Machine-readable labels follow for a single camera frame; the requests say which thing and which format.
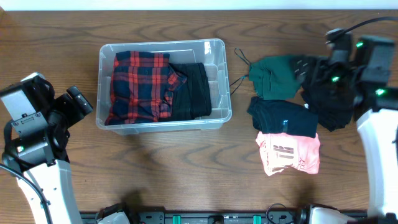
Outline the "dark navy folded garment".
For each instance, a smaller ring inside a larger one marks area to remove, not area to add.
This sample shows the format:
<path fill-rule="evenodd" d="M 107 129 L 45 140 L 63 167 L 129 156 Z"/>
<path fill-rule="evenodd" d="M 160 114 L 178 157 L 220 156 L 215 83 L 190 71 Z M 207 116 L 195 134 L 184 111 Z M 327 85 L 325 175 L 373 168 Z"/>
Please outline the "dark navy folded garment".
<path fill-rule="evenodd" d="M 252 116 L 253 127 L 263 134 L 316 137 L 318 115 L 301 105 L 254 96 L 247 112 Z"/>

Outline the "black garment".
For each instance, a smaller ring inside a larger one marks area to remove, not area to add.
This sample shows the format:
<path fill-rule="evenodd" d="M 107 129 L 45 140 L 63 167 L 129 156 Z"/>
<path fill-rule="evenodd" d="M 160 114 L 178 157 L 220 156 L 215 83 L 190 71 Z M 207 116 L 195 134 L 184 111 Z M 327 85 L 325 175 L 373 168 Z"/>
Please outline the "black garment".
<path fill-rule="evenodd" d="M 318 123 L 330 132 L 343 129 L 350 123 L 354 113 L 353 103 L 308 103 L 307 102 L 307 77 L 301 83 L 302 98 L 308 104 L 312 113 L 318 115 Z"/>

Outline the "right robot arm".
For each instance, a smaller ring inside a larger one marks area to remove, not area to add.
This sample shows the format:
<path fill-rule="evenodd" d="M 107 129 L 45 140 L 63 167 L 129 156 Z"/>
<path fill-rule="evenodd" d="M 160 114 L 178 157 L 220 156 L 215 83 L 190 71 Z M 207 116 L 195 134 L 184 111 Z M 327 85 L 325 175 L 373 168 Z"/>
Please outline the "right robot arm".
<path fill-rule="evenodd" d="M 299 55 L 290 61 L 308 106 L 348 110 L 363 143 L 369 179 L 364 218 L 313 206 L 306 223 L 397 223 L 397 89 L 387 86 L 395 43 L 364 35 L 355 46 L 347 35 L 329 57 Z"/>

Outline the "black pants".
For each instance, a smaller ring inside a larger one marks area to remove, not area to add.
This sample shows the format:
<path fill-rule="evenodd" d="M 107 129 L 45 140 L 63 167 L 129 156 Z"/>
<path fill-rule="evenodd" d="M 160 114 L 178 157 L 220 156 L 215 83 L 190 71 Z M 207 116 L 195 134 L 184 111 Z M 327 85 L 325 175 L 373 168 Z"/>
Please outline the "black pants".
<path fill-rule="evenodd" d="M 193 120 L 209 116 L 212 111 L 210 86 L 203 63 L 171 63 L 179 74 L 187 77 L 186 82 L 174 92 L 172 115 L 160 122 Z"/>

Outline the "clear plastic storage bin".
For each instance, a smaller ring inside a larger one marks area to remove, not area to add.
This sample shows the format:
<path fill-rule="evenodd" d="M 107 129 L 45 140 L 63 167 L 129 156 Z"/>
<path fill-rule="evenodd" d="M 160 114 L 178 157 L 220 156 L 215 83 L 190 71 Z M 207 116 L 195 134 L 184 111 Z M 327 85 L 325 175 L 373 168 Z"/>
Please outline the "clear plastic storage bin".
<path fill-rule="evenodd" d="M 115 55 L 123 51 L 170 54 L 171 63 L 202 63 L 208 76 L 212 111 L 188 121 L 170 121 L 144 124 L 105 125 L 111 108 L 110 87 Z M 180 131 L 189 129 L 218 129 L 232 117 L 229 92 L 226 46 L 221 39 L 179 40 L 168 42 L 141 42 L 106 44 L 99 50 L 98 91 L 96 98 L 96 125 L 119 135 Z"/>

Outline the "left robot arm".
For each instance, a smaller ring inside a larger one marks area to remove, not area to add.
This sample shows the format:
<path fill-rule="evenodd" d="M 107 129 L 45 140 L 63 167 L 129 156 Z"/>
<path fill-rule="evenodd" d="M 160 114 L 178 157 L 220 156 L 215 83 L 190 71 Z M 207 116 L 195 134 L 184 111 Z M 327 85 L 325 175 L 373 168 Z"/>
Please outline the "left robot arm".
<path fill-rule="evenodd" d="M 36 223 L 135 223 L 127 206 L 119 203 L 94 217 L 80 213 L 72 186 L 66 151 L 69 128 L 93 111 L 76 86 L 55 96 L 40 73 L 1 90 L 11 115 L 4 127 L 1 168 L 16 177 Z"/>

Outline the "dark green folded garment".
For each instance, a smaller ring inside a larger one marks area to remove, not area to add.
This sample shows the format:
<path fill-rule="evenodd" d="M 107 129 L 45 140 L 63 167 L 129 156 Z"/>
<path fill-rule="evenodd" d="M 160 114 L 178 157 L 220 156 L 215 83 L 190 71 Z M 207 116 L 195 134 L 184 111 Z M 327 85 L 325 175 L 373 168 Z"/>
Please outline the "dark green folded garment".
<path fill-rule="evenodd" d="M 235 48 L 234 53 L 249 66 L 247 75 L 243 75 L 230 86 L 239 82 L 238 86 L 231 92 L 233 94 L 245 79 L 252 82 L 257 96 L 263 100 L 288 100 L 296 95 L 301 84 L 295 77 L 294 70 L 290 65 L 297 55 L 277 55 L 264 57 L 257 62 L 250 62 L 243 51 Z"/>

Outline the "pink printed t-shirt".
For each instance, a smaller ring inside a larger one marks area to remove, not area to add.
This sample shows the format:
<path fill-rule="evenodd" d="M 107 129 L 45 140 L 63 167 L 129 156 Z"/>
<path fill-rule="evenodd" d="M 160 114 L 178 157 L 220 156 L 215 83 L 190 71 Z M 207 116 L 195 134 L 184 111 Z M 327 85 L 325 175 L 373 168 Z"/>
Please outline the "pink printed t-shirt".
<path fill-rule="evenodd" d="M 259 146 L 264 172 L 268 176 L 289 167 L 308 174 L 317 174 L 319 171 L 320 141 L 318 137 L 258 132 L 256 143 Z"/>

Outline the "black mounting rail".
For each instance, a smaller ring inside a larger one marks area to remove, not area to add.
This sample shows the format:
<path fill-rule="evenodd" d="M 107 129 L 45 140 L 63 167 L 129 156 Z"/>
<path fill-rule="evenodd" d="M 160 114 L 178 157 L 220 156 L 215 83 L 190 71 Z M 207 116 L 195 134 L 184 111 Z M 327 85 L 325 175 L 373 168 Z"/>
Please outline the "black mounting rail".
<path fill-rule="evenodd" d="M 135 223 L 145 224 L 212 224 L 212 223 L 298 223 L 295 221 L 295 212 L 286 212 L 273 208 L 268 212 L 260 213 L 176 213 L 176 212 L 136 212 L 132 218 Z"/>

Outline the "red plaid flannel shirt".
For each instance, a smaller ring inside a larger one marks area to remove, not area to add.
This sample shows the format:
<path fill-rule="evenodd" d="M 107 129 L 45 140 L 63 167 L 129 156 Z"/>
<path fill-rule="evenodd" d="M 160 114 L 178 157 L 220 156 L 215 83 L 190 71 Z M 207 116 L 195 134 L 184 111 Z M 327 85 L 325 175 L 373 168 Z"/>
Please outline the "red plaid flannel shirt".
<path fill-rule="evenodd" d="M 169 64 L 167 53 L 118 52 L 110 83 L 105 125 L 154 123 L 172 115 L 175 91 L 187 81 Z"/>

